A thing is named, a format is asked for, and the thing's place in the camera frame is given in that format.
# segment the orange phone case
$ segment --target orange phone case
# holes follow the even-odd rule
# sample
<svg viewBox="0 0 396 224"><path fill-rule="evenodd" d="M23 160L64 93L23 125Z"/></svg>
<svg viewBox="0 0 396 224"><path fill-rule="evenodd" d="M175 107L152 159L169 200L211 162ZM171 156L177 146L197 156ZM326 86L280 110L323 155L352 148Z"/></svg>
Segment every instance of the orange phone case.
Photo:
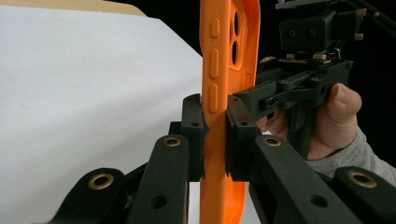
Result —
<svg viewBox="0 0 396 224"><path fill-rule="evenodd" d="M246 182L225 174L228 95L255 84L260 34L259 0L201 0L200 45L203 55L202 106L205 179L201 180L200 223L240 223Z"/></svg>

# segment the white paper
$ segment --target white paper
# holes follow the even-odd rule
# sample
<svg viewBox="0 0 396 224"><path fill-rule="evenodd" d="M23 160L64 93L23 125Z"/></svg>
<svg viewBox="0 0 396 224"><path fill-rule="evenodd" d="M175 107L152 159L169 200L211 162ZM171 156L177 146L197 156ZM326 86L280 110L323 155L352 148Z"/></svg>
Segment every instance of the white paper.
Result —
<svg viewBox="0 0 396 224"><path fill-rule="evenodd" d="M202 57L160 20L0 6L0 223L48 222L88 172L148 161L201 85Z"/></svg>

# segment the screw hole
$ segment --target screw hole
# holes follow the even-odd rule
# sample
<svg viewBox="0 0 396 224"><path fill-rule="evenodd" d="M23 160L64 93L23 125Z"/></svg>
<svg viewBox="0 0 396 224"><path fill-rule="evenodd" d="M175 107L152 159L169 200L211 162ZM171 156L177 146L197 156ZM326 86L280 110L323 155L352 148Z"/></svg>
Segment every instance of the screw hole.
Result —
<svg viewBox="0 0 396 224"><path fill-rule="evenodd" d="M156 197L151 198L150 206L153 209L160 209L160 208L163 208L164 206L166 206L166 203L167 203L167 201L166 201L165 197L156 196Z"/></svg>
<svg viewBox="0 0 396 224"><path fill-rule="evenodd" d="M312 195L310 202L316 207L327 207L327 201L319 195Z"/></svg>
<svg viewBox="0 0 396 224"><path fill-rule="evenodd" d="M294 30L288 30L288 36L293 38L296 36L296 32Z"/></svg>

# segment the black background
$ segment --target black background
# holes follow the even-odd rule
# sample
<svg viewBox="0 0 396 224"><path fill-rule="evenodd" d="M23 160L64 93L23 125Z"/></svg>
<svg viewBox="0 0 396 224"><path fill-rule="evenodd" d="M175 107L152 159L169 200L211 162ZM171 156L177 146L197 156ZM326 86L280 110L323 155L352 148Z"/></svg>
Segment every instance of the black background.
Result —
<svg viewBox="0 0 396 224"><path fill-rule="evenodd" d="M116 0L138 7L147 16L162 20L193 49L201 54L198 32L200 1L174 0ZM394 19L392 2L389 0L366 0L372 7L378 9L389 18ZM278 25L288 15L287 10L275 10L277 0L260 1L262 11L259 59L265 56L283 57L280 47ZM345 3L332 5L339 11L354 10ZM361 129L368 138L375 154L396 166L393 130L395 123L393 86L394 65L393 55L395 38L376 26L370 20L364 20L361 33L362 41L349 41L343 47L343 54L354 62L350 71L348 86L357 91L362 98L362 108L358 113Z"/></svg>

